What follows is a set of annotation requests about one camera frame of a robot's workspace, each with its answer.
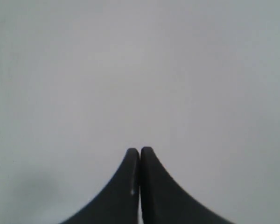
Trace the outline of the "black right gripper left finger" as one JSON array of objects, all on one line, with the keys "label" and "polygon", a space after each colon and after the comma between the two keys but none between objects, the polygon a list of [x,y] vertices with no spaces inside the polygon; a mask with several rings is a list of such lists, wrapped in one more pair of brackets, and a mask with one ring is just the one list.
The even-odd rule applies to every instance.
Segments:
[{"label": "black right gripper left finger", "polygon": [[64,224],[137,224],[140,156],[129,148],[105,187]]}]

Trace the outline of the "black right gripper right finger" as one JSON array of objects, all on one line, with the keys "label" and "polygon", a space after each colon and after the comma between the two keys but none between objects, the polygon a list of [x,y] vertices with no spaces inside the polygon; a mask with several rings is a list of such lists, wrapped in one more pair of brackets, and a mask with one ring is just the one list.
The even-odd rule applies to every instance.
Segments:
[{"label": "black right gripper right finger", "polygon": [[230,224],[189,195],[161,164],[152,147],[140,153],[140,195],[145,224]]}]

